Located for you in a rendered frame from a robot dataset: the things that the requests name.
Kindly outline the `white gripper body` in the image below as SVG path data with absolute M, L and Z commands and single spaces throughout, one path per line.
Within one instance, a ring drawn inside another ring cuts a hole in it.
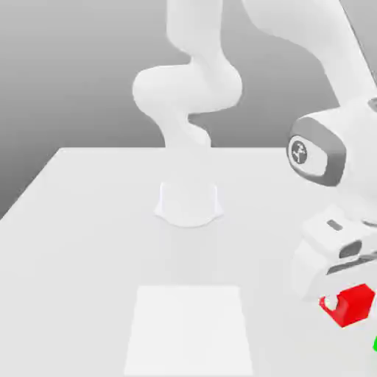
M 360 240 L 328 254 L 308 240 L 299 243 L 291 264 L 291 286 L 304 301 L 334 296 L 377 281 L 377 250 L 363 251 Z

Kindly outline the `small red cube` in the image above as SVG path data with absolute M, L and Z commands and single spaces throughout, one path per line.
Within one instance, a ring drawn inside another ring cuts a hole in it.
M 328 297 L 321 297 L 319 306 L 341 328 L 368 318 L 376 292 L 367 284 L 359 284 L 337 294 L 337 305 L 331 309 Z

